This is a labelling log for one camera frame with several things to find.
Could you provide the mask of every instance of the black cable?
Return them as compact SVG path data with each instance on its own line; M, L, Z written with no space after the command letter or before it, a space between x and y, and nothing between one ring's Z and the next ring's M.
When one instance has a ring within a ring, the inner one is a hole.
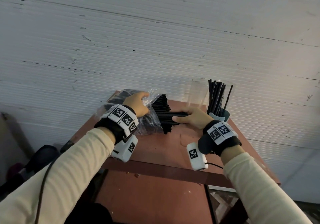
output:
M216 164L213 164L213 163L205 163L205 164L214 165L214 166L217 166L217 167L219 167L219 168L222 168L222 169L223 169L223 167L222 167L222 166L219 166L219 165L216 165Z
M35 215L35 221L34 224L38 224L39 223L39 217L40 217L40 209L41 209L41 203L42 203L42 195L43 195L43 190L45 188L45 182L48 176L48 173L50 171L50 169L52 168L52 165L54 164L54 162L58 159L58 157L56 157L49 165L49 167L47 168L42 183L41 183L41 188L40 188L40 193L39 193L39 202L38 202L38 208L37 208L37 213Z

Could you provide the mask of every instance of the clear plastic bag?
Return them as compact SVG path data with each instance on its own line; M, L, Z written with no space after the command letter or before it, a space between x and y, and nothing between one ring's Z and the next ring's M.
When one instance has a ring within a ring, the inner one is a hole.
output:
M136 89L124 89L111 97L106 103L104 103L95 113L95 117L100 119L100 117L113 105L122 104L124 100L135 94L140 92L141 90ZM142 99L142 102L145 106L147 106L150 110L148 115L138 118L139 125L134 133L135 135L150 135L155 133L163 133L163 129L161 127L161 123L158 119L158 116L154 109L152 108L152 104L154 101L158 99L162 94L166 93L163 89L160 88L152 88L149 91L149 97L145 97Z

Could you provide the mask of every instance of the sleeve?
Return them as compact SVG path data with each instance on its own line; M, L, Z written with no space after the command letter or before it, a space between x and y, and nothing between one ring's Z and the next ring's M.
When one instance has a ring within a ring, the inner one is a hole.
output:
M114 144L92 129L53 164L43 191L39 223L64 223ZM34 223L39 190L48 166L0 202L0 223Z
M242 153L224 167L254 224L312 224L295 202L254 161Z

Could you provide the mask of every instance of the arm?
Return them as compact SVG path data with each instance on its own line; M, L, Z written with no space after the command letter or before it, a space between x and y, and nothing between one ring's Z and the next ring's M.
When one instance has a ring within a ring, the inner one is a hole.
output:
M138 117L148 113L140 92L123 104ZM99 127L92 129L53 164L44 186L39 223L64 223L91 179L114 149L113 133ZM34 223L39 190L48 166L0 202L0 223Z
M197 108L183 108L187 117L173 117L203 129L213 118ZM312 223L294 201L274 182L240 145L226 148L221 154L224 174L230 179L252 223Z

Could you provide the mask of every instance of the person's right hand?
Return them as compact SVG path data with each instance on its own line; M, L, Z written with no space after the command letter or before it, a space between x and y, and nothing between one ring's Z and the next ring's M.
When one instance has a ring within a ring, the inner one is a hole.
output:
M214 119L207 115L205 112L203 112L199 108L195 107L183 107L181 109L181 112L187 112L189 115L186 117L172 117L172 120L177 123L181 124L190 124L191 126L202 130L206 127L207 124L209 124Z

